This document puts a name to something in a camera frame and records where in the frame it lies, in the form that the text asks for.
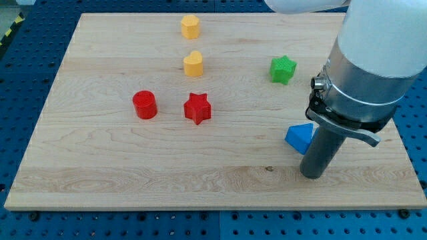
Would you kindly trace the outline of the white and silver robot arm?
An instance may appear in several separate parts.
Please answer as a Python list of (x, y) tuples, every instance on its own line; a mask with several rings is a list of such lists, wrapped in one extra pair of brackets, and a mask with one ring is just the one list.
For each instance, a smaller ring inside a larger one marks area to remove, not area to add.
[(377, 132), (426, 68), (426, 1), (266, 4), (283, 14), (348, 8), (327, 61), (311, 80), (306, 117), (319, 125), (312, 145), (341, 145), (349, 137), (377, 146)]

